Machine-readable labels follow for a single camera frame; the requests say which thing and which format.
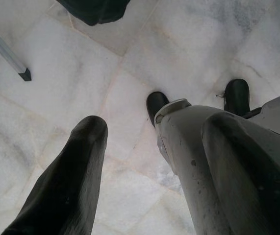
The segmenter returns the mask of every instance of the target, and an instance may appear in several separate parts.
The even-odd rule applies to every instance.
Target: black fabric
[[[3,235],[90,235],[100,192],[107,125],[91,116],[37,180]]]
[[[57,0],[73,16],[93,26],[120,19],[130,0]]]
[[[203,125],[203,145],[235,235],[280,235],[280,136],[228,113]]]

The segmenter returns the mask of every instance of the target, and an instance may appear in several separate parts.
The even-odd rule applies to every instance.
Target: metal rod
[[[24,81],[30,81],[31,75],[26,66],[19,60],[15,53],[7,46],[0,37],[0,54],[18,72]]]

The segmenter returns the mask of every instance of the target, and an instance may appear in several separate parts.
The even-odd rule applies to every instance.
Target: metal pole
[[[31,81],[31,73],[0,37],[0,54],[18,72],[24,81]]]

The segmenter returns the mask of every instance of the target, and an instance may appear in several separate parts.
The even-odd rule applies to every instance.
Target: marble floor
[[[145,100],[222,108],[233,77],[251,108],[280,95],[280,0],[131,0],[89,27],[53,0],[0,0],[0,36],[32,72],[0,57],[0,233],[85,116],[109,127],[94,235],[194,235]]]

